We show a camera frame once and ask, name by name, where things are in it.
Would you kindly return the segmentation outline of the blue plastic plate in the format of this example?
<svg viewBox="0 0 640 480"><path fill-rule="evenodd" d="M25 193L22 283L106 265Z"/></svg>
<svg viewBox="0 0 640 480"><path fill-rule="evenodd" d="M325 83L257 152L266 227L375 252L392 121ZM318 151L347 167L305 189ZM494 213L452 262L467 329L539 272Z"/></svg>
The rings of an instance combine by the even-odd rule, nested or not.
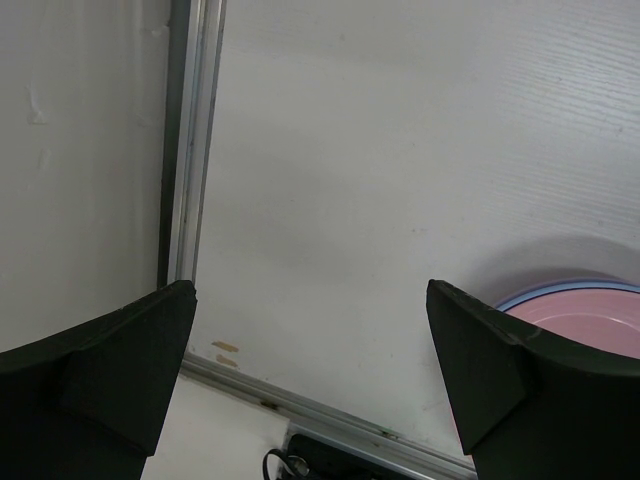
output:
<svg viewBox="0 0 640 480"><path fill-rule="evenodd" d="M503 300L499 302L495 306L495 308L499 311L506 312L522 303L525 303L529 300L539 298L545 295L550 295L558 292L565 292L565 291L572 291L572 290L587 290L587 289L604 289L604 290L615 290L615 291L639 293L638 285L632 285L625 282L617 282L617 281L611 281L611 280L563 281L563 282L536 287L536 288L527 290L507 300Z"/></svg>

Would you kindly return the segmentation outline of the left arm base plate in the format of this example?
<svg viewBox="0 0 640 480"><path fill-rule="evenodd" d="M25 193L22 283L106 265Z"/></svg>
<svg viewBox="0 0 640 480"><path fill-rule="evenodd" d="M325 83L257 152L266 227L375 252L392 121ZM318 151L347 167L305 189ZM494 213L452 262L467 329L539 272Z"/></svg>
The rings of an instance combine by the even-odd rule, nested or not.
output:
<svg viewBox="0 0 640 480"><path fill-rule="evenodd" d="M306 433L291 434L285 444L262 457L264 479L457 479L432 462L397 455L380 445L344 442Z"/></svg>

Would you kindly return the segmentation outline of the pink plastic plate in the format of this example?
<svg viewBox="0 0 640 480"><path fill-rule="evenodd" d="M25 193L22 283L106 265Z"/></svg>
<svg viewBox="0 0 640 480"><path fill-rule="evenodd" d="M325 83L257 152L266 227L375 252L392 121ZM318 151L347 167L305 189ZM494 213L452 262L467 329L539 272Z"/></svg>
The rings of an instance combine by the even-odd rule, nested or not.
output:
<svg viewBox="0 0 640 480"><path fill-rule="evenodd" d="M585 288L539 295L505 313L587 346L639 357L639 294Z"/></svg>

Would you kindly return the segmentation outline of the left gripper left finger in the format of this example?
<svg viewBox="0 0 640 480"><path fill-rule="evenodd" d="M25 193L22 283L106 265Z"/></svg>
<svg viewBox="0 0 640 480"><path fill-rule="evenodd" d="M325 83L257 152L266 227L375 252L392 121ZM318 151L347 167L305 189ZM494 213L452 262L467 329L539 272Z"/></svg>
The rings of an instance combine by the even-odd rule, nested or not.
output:
<svg viewBox="0 0 640 480"><path fill-rule="evenodd" d="M176 281L1 355L4 479L138 479L157 449L196 311Z"/></svg>

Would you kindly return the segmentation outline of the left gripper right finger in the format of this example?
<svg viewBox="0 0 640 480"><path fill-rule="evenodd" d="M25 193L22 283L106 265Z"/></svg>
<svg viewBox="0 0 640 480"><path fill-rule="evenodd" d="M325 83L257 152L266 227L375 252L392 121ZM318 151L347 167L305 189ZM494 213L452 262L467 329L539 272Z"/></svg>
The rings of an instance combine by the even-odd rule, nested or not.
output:
<svg viewBox="0 0 640 480"><path fill-rule="evenodd" d="M431 280L426 311L464 454L480 479L636 479L639 362Z"/></svg>

